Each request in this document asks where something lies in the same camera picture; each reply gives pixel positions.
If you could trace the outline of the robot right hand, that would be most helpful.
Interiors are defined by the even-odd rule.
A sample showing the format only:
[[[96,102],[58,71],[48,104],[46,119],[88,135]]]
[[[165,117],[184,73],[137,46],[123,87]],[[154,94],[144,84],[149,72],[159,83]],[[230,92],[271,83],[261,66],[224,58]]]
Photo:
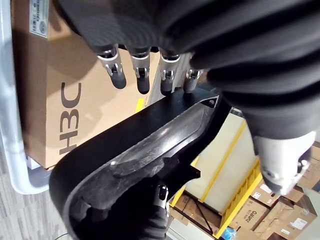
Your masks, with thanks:
[[[169,190],[166,185],[160,184],[155,187],[151,205],[147,208],[139,230],[139,240],[166,239],[169,219],[168,195]]]

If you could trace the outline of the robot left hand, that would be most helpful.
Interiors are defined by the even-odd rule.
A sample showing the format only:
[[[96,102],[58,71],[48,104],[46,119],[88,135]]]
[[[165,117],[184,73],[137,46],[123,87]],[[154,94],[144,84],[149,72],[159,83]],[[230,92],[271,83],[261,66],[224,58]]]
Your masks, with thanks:
[[[317,0],[58,0],[97,54],[110,45],[190,53],[190,66],[242,111],[265,184],[287,194],[320,126]]]

